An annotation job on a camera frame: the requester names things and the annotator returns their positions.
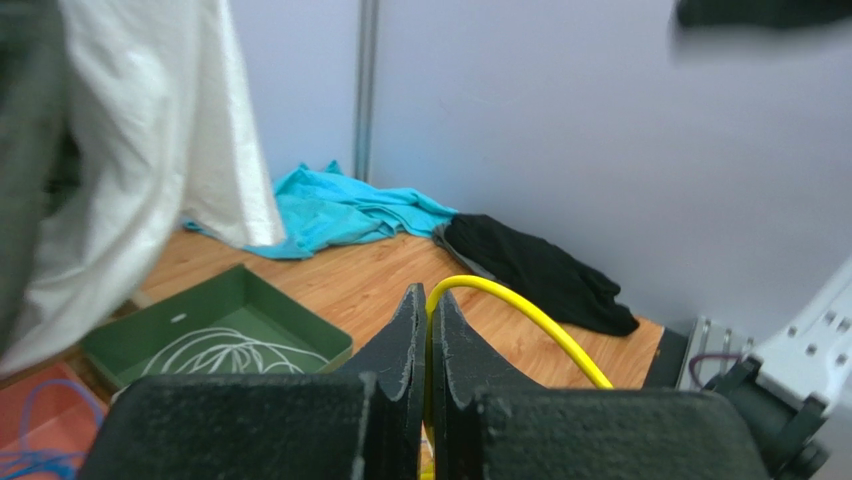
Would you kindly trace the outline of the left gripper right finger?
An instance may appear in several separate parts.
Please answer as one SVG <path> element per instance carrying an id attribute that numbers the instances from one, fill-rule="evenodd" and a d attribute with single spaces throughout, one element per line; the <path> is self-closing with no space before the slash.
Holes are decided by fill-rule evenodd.
<path id="1" fill-rule="evenodd" d="M 763 479 L 751 434 L 712 393 L 548 389 L 445 294 L 433 316 L 440 479 Z"/>

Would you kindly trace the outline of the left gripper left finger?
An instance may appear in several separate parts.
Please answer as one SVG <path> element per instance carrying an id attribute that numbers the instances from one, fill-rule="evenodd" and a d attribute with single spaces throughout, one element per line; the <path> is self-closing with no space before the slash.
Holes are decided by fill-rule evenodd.
<path id="1" fill-rule="evenodd" d="M 82 479 L 416 479 L 426 295 L 330 373 L 155 375 L 110 408 Z"/>

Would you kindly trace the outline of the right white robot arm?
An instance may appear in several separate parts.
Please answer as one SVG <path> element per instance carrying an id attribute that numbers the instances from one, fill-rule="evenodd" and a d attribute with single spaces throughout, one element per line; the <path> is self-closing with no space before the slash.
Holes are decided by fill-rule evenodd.
<path id="1" fill-rule="evenodd" d="M 783 329 L 706 388 L 744 419 L 772 479 L 809 479 L 828 460 L 815 435 L 851 375 L 851 263 Z"/>

